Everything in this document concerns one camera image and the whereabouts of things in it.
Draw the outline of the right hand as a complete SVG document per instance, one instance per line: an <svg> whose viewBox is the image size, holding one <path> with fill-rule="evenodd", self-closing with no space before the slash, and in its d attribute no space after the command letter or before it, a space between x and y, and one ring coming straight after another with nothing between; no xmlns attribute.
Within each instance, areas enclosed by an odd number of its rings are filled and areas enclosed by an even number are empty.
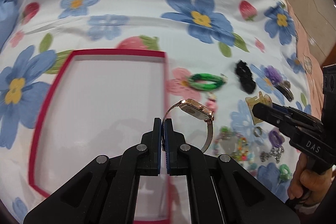
<svg viewBox="0 0 336 224"><path fill-rule="evenodd" d="M307 156L301 153L288 188L288 197L290 200L301 198L303 196L303 188L307 188L310 191L310 195L306 199L305 204L313 206L323 200L334 179L335 170L332 168L323 174L317 174L308 170Z"/></svg>

